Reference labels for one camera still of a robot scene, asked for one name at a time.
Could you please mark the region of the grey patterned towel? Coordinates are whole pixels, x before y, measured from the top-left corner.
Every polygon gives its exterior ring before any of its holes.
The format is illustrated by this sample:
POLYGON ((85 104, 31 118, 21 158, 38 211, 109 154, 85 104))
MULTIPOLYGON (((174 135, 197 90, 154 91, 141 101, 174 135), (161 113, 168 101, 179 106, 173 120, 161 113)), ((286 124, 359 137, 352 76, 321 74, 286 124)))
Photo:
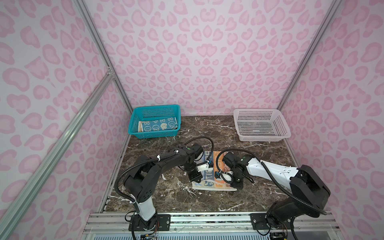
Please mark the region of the grey patterned towel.
POLYGON ((234 192, 237 190, 236 188, 232 188, 230 184, 226 183, 221 178, 215 178, 215 172, 219 171, 216 166, 216 157, 219 153, 219 151, 214 151, 210 158, 208 158, 210 151, 205 151, 203 158, 197 161, 198 164, 208 161, 209 168, 202 172, 203 178, 200 183, 193 182, 194 190, 226 192, 234 192))

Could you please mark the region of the teal bunny towel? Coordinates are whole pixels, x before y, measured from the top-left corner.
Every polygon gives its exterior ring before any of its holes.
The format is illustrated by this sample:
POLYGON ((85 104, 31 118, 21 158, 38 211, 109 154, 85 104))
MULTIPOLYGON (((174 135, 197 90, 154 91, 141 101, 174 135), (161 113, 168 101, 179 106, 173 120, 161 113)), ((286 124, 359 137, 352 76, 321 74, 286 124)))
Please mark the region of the teal bunny towel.
POLYGON ((143 132, 156 132, 176 130, 178 128, 177 118, 165 118, 153 121, 142 121, 143 132))

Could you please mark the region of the orange bunny towel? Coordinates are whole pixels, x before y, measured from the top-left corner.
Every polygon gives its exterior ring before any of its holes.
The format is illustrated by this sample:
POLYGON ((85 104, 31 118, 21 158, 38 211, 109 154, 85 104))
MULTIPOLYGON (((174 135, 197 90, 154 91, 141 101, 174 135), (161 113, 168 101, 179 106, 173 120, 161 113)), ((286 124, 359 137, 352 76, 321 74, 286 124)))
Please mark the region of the orange bunny towel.
POLYGON ((142 133, 143 132, 143 123, 142 121, 139 121, 138 123, 138 133, 142 133))

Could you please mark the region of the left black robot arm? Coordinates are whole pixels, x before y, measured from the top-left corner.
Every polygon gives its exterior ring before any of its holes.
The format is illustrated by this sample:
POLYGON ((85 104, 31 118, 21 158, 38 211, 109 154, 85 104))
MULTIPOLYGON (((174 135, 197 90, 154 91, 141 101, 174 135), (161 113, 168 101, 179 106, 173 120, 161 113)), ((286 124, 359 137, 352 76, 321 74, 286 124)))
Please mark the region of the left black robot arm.
POLYGON ((200 183, 203 176, 195 160, 203 156, 201 145, 180 145, 156 157, 140 156, 136 162, 121 173, 115 181, 115 192, 128 199, 136 210, 135 221, 145 230, 157 224, 157 211, 152 195, 163 173, 181 167, 190 182, 200 183))

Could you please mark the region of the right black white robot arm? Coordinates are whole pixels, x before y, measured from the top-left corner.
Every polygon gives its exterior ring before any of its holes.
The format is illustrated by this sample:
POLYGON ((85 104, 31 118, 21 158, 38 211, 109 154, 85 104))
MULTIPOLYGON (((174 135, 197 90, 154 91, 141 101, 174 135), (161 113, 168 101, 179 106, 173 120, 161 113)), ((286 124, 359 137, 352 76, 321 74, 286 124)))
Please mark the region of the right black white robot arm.
POLYGON ((331 191, 310 166, 282 166, 260 160, 247 150, 243 151, 245 156, 238 157, 234 154, 236 151, 237 149, 229 149, 218 154, 215 160, 215 178, 241 190, 245 179, 252 182, 253 177, 260 177, 272 181, 287 195, 287 199, 274 202, 264 218, 255 221, 255 227, 262 225, 277 229, 302 215, 312 218, 326 215, 325 206, 331 191))

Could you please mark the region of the white plastic basket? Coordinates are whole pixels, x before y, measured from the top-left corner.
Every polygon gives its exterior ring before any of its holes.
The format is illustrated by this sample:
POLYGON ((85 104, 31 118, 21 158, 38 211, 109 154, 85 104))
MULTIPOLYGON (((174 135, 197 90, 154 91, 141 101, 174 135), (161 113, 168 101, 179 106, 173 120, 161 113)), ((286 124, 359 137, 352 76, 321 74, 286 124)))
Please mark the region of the white plastic basket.
POLYGON ((242 142, 279 142, 291 137, 291 130, 276 109, 235 109, 234 122, 242 142))

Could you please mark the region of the teal plastic basket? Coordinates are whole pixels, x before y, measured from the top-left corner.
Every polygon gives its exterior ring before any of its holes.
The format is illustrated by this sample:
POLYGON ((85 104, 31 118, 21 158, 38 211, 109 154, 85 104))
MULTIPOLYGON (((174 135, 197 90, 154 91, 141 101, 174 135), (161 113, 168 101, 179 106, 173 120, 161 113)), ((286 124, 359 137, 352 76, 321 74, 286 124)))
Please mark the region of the teal plastic basket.
POLYGON ((139 107, 131 116, 129 134, 139 139, 175 137, 181 123, 179 105, 139 107))

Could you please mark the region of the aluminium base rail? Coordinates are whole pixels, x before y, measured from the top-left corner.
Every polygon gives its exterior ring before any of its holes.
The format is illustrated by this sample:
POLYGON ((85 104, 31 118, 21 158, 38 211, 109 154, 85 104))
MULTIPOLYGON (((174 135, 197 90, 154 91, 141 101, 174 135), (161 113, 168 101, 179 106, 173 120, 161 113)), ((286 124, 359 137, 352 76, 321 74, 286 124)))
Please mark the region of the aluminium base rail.
MULTIPOLYGON (((279 240, 293 239, 290 223, 277 229, 263 224, 265 212, 191 212, 162 213, 156 240, 279 240)), ((91 214, 82 240, 132 239, 131 214, 105 212, 91 214)), ((299 216, 294 232, 300 240, 342 240, 343 234, 334 216, 299 216)))

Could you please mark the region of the left corner aluminium post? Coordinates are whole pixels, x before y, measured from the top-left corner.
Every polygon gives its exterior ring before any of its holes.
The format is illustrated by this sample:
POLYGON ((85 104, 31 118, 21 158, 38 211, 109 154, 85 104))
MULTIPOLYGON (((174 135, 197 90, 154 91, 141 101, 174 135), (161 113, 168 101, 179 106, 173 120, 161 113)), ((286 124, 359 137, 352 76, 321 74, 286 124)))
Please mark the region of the left corner aluminium post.
POLYGON ((133 113, 132 105, 131 105, 128 97, 127 97, 127 94, 126 94, 124 88, 123 88, 123 84, 121 83, 120 78, 118 77, 118 75, 116 73, 115 67, 114 67, 113 63, 111 62, 111 58, 110 58, 109 54, 107 53, 107 49, 103 43, 103 40, 102 40, 97 28, 96 28, 96 25, 95 25, 93 18, 89 12, 89 9, 87 7, 86 2, 83 0, 74 0, 73 3, 75 4, 79 14, 81 15, 81 17, 85 23, 86 29, 89 31, 89 33, 91 35, 91 37, 95 43, 95 46, 96 46, 97 50, 99 51, 99 54, 100 54, 102 60, 104 61, 105 66, 108 69, 108 73, 110 73, 112 75, 113 81, 114 81, 114 83, 118 89, 119 94, 121 95, 121 97, 123 99, 125 106, 128 108, 129 112, 132 114, 133 113))

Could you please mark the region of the corner aluminium post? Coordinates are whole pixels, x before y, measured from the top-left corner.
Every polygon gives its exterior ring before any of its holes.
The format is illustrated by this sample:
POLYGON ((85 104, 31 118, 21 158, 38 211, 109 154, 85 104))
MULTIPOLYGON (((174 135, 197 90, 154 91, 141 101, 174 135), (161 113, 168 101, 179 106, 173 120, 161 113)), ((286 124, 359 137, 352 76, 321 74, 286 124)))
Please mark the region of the corner aluminium post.
POLYGON ((312 56, 315 54, 318 46, 320 45, 323 37, 326 35, 327 31, 331 27, 334 19, 337 17, 339 11, 343 7, 345 1, 342 0, 334 0, 332 1, 329 9, 327 10, 321 24, 318 27, 318 30, 314 34, 314 37, 312 38, 310 45, 305 52, 303 59, 301 60, 295 74, 292 77, 292 80, 290 81, 279 105, 278 110, 283 111, 284 106, 289 100, 289 97, 291 93, 294 91, 295 86, 299 82, 304 70, 306 69, 307 65, 310 63, 312 56))
POLYGON ((133 113, 132 105, 131 105, 128 97, 127 97, 127 94, 126 94, 124 88, 123 88, 123 84, 121 83, 120 78, 118 77, 118 75, 116 73, 115 67, 114 67, 113 63, 111 62, 111 58, 110 58, 109 54, 107 53, 107 49, 103 43, 103 40, 102 40, 97 28, 96 28, 96 25, 95 25, 93 18, 89 12, 89 9, 87 7, 86 2, 83 0, 74 0, 73 3, 75 4, 79 14, 81 15, 81 17, 85 23, 86 29, 89 31, 89 33, 91 35, 91 37, 95 43, 95 46, 96 46, 97 50, 99 51, 99 54, 100 54, 102 60, 104 61, 105 66, 108 69, 108 73, 110 73, 112 75, 113 81, 114 81, 114 83, 118 89, 119 94, 121 95, 121 97, 123 99, 125 106, 128 108, 129 112, 132 114, 133 113))

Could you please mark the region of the diagonal aluminium frame bar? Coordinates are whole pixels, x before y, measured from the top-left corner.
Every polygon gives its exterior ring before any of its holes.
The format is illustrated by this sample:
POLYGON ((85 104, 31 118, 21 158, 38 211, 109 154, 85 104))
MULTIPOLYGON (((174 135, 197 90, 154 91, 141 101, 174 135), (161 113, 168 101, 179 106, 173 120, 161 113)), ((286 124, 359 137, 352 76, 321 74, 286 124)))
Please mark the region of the diagonal aluminium frame bar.
POLYGON ((95 105, 102 97, 104 91, 108 88, 114 78, 115 74, 113 73, 107 73, 104 76, 101 83, 96 87, 94 92, 80 108, 77 115, 73 118, 61 137, 51 148, 51 151, 47 154, 46 158, 42 161, 35 173, 22 188, 20 194, 10 205, 7 212, 1 219, 2 240, 7 240, 11 236, 29 209, 30 205, 33 203, 34 199, 48 180, 54 168, 71 145, 75 136, 86 122, 95 105))

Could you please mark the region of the right corner aluminium post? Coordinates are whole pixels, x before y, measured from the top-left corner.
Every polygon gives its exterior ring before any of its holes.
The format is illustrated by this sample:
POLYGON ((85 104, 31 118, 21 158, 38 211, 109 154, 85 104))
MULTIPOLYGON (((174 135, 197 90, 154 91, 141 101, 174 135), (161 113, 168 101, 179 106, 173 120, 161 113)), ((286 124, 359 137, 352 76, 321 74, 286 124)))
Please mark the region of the right corner aluminium post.
POLYGON ((314 34, 314 37, 312 38, 310 45, 305 52, 303 59, 301 60, 295 74, 292 77, 292 80, 290 81, 279 105, 278 110, 283 111, 284 106, 289 100, 289 97, 291 93, 294 91, 295 86, 299 82, 304 70, 306 69, 307 65, 310 63, 312 56, 315 54, 318 46, 320 45, 323 37, 326 35, 327 31, 331 27, 334 19, 337 17, 339 11, 343 7, 345 1, 342 0, 334 0, 332 1, 329 9, 327 10, 321 24, 318 27, 318 30, 314 34))

